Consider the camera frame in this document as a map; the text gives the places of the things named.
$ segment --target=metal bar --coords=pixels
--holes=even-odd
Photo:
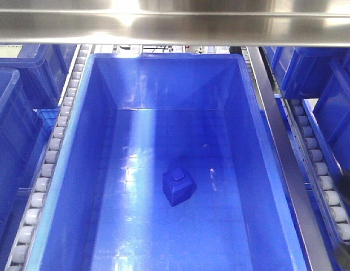
[[[0,42],[350,46],[350,0],[0,0]]]
[[[299,229],[299,238],[303,243],[309,267],[313,271],[332,270],[259,49],[247,47],[247,51],[285,177],[285,188],[288,190],[289,201],[294,209],[294,223]]]

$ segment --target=blue plastic bin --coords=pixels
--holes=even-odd
[[[55,109],[39,109],[37,114],[43,120],[43,128],[48,136],[51,135],[53,127],[55,126],[56,119],[59,113],[60,106]]]
[[[350,171],[350,74],[338,60],[330,67],[333,76],[313,113],[340,166]]]
[[[3,55],[0,67],[19,70],[32,108],[55,108],[68,73],[65,51],[59,45],[24,44],[17,57]]]
[[[329,61],[346,52],[347,48],[278,47],[272,69],[283,97],[319,98],[332,74]]]
[[[241,56],[95,54],[84,71],[28,270],[306,270]],[[178,167],[196,189],[171,207]]]
[[[76,44],[60,44],[58,47],[56,47],[59,48],[61,54],[63,55],[64,65],[66,66],[67,70],[69,70],[69,66],[71,65],[76,47]]]
[[[268,47],[263,47],[263,49],[270,67],[273,68],[275,64],[275,60],[277,59],[277,56],[276,56],[277,48],[275,46],[273,47],[268,46]]]
[[[0,238],[27,170],[42,121],[14,69],[0,69]]]

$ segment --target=blue block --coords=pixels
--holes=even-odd
[[[194,181],[187,171],[176,168],[163,174],[163,192],[171,206],[190,199]]]

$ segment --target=small blue object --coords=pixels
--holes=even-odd
[[[43,120],[43,128],[48,136],[51,135],[53,127],[60,110],[60,106],[55,109],[39,109],[37,115]]]
[[[344,65],[333,60],[330,67],[333,76],[313,113],[338,163],[350,171],[350,54]]]
[[[0,57],[0,68],[20,72],[32,108],[56,108],[75,49],[73,45],[23,44],[17,57]]]
[[[163,192],[171,206],[190,199],[193,188],[193,179],[181,168],[176,168],[163,174]]]
[[[347,50],[347,48],[278,47],[273,55],[271,68],[283,97],[319,98],[332,74],[329,67],[330,60],[341,59]]]

